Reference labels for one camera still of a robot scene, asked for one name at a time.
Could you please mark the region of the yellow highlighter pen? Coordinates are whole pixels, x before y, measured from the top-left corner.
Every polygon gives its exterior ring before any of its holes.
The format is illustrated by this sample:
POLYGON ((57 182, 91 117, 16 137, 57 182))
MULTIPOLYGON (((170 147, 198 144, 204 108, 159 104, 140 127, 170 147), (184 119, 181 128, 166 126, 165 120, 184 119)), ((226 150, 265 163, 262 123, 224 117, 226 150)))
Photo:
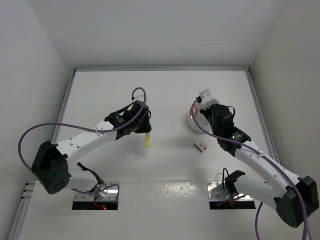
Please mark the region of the yellow highlighter pen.
POLYGON ((146 133, 145 134, 145 148, 150 148, 151 147, 151 134, 146 133))

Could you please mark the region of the pink white stapler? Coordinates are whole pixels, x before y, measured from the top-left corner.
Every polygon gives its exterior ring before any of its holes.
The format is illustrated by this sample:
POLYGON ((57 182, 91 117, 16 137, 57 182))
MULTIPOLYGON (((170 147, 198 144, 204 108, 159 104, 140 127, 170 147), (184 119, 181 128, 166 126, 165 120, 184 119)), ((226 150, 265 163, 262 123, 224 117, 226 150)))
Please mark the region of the pink white stapler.
POLYGON ((195 142, 194 146, 201 152, 203 153, 208 149, 208 146, 204 142, 195 142))

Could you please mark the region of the pink highlighter pen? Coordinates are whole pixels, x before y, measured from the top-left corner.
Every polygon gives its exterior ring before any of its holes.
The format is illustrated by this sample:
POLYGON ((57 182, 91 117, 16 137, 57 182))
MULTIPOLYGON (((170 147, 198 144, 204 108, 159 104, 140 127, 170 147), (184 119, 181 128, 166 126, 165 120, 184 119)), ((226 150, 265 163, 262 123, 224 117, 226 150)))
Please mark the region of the pink highlighter pen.
POLYGON ((193 119, 193 118, 197 118, 198 115, 199 115, 199 107, 197 105, 193 106, 191 108, 190 117, 193 119))

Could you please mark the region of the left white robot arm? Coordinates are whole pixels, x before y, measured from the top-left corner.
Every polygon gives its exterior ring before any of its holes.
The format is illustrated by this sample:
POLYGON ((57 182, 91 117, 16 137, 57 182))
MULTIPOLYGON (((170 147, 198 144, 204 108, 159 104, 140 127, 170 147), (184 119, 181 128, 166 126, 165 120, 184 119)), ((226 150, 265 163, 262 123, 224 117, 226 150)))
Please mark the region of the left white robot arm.
POLYGON ((81 158, 132 133, 150 133, 150 118, 149 107, 135 101, 128 109, 110 114, 92 132, 86 131, 55 144, 46 141, 39 147, 32 173, 50 195, 63 189, 94 193, 104 181, 95 171, 83 166, 81 158))

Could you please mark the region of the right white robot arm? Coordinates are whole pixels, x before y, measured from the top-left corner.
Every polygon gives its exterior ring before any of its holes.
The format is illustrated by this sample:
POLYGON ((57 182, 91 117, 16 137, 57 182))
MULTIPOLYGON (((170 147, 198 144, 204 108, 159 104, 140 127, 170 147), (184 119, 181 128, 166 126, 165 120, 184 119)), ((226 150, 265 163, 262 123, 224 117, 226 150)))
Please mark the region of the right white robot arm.
POLYGON ((255 182, 248 175, 236 170, 223 183, 224 191, 234 197, 247 194, 274 209, 290 227, 297 228, 320 207, 316 181, 285 170, 265 154, 252 139, 235 127, 234 114, 226 105, 215 104, 200 110, 219 146, 234 158, 248 165, 263 182, 255 182))

